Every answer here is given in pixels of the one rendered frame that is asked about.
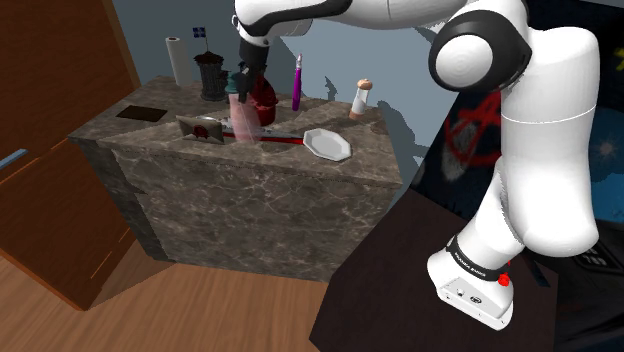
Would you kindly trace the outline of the dark patterned robot stand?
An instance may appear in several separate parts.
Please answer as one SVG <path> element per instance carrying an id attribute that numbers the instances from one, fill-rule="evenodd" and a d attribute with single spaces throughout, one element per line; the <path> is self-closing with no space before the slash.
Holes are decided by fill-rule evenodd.
<path id="1" fill-rule="evenodd" d="M 589 167 L 596 247 L 511 263 L 510 325 L 494 331 L 445 306 L 425 260 L 475 212 L 500 151 L 500 99 L 462 93 L 413 182 L 333 274 L 311 331 L 319 352 L 624 352 L 624 0 L 527 0 L 538 29 L 594 33 L 602 64 Z"/>

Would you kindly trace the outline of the red handled knife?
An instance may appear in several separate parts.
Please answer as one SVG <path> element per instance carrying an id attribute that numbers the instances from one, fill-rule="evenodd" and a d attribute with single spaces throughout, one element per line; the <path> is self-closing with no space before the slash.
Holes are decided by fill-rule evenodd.
<path id="1" fill-rule="evenodd" d="M 235 138 L 232 124 L 228 118 L 217 119 L 220 120 L 223 124 L 223 134 L 224 138 Z M 257 141 L 265 141 L 265 142 L 278 142 L 278 143 L 288 143 L 288 144 L 303 144 L 303 137 L 301 135 L 291 134 L 287 132 L 277 131 L 273 129 L 268 129 L 265 127 L 260 127 L 259 130 L 259 138 Z"/>

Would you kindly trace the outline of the brown wooden cabinet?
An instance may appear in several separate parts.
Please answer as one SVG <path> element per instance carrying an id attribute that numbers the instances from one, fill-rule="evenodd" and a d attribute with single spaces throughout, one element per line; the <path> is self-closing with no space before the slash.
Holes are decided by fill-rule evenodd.
<path id="1" fill-rule="evenodd" d="M 69 136 L 139 84 L 112 0 L 0 0 L 0 256 L 78 310 L 134 236 Z"/>

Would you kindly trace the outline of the white octagonal plate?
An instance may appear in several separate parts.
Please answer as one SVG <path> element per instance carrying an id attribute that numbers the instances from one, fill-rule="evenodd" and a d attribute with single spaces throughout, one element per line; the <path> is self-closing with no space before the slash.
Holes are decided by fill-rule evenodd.
<path id="1" fill-rule="evenodd" d="M 304 132 L 303 145 L 315 156 L 340 162 L 352 156 L 350 143 L 338 133 L 322 128 Z"/>

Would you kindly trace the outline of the black basket with small flag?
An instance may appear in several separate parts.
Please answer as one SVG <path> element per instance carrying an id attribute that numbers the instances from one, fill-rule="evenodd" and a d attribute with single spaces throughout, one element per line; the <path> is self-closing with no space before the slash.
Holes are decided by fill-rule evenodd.
<path id="1" fill-rule="evenodd" d="M 205 45 L 208 45 L 204 27 L 194 27 L 193 37 L 203 39 Z M 200 97 L 206 101 L 224 100 L 228 76 L 228 72 L 222 69 L 224 58 L 211 52 L 207 46 L 204 53 L 194 57 L 194 61 L 199 67 L 202 82 Z"/>

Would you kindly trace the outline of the brown marble counter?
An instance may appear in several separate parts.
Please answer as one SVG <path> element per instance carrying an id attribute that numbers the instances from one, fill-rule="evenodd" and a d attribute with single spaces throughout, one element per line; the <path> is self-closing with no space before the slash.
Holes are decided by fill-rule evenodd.
<path id="1" fill-rule="evenodd" d="M 145 253 L 157 260 L 326 282 L 402 185 L 380 110 L 353 120 L 344 102 L 280 95 L 274 128 L 338 133 L 352 156 L 333 162 L 275 142 L 184 140 L 176 116 L 224 118 L 229 107 L 159 76 L 70 135 Z M 129 105 L 158 122 L 117 117 Z"/>

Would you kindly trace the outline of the grey envelope with red seal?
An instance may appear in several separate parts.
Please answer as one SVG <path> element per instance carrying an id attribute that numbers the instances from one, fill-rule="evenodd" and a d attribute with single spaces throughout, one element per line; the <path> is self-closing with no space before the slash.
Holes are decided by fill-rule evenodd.
<path id="1" fill-rule="evenodd" d="M 176 120 L 184 140 L 219 145 L 225 143 L 223 124 L 220 120 L 212 117 L 187 117 L 179 115 L 176 116 Z"/>

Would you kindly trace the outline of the white brown pepper mill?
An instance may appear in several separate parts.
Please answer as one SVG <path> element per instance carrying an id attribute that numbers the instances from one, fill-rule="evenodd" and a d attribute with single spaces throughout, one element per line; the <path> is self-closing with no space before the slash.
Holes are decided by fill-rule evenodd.
<path id="1" fill-rule="evenodd" d="M 369 91 L 372 87 L 373 84 L 369 79 L 360 79 L 357 82 L 357 92 L 349 112 L 351 119 L 358 119 L 365 113 Z"/>

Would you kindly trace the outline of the purple pen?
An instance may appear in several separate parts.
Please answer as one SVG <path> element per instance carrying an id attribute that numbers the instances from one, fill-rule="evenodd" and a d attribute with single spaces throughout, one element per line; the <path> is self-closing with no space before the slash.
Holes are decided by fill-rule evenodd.
<path id="1" fill-rule="evenodd" d="M 300 106 L 301 93 L 302 93 L 301 73 L 302 73 L 302 54 L 299 54 L 296 59 L 296 64 L 295 64 L 295 75 L 294 75 L 293 91 L 292 91 L 291 108 L 293 111 L 298 111 L 299 106 Z"/>

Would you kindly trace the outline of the white paper towel roll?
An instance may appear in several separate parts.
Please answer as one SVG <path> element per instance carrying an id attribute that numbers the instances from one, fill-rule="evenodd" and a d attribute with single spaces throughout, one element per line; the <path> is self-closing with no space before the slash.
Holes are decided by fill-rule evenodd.
<path id="1" fill-rule="evenodd" d="M 165 43 L 176 84 L 181 87 L 191 85 L 192 73 L 185 43 L 179 37 L 166 37 Z"/>

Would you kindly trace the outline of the pink spray bottle teal top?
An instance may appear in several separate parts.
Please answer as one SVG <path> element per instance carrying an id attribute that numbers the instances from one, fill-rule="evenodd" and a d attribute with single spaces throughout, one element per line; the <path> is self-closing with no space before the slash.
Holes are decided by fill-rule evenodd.
<path id="1" fill-rule="evenodd" d="M 247 94 L 246 100 L 241 102 L 239 98 L 238 81 L 240 72 L 229 72 L 225 92 L 228 94 L 230 104 L 230 122 L 237 140 L 255 142 L 259 138 L 260 123 L 252 97 Z"/>

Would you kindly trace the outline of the black flat square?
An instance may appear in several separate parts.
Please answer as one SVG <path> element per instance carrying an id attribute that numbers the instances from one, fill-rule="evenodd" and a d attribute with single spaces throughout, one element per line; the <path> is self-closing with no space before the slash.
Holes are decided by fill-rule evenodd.
<path id="1" fill-rule="evenodd" d="M 158 122 L 166 113 L 167 110 L 164 109 L 129 105 L 120 111 L 117 114 L 117 117 L 147 122 Z"/>

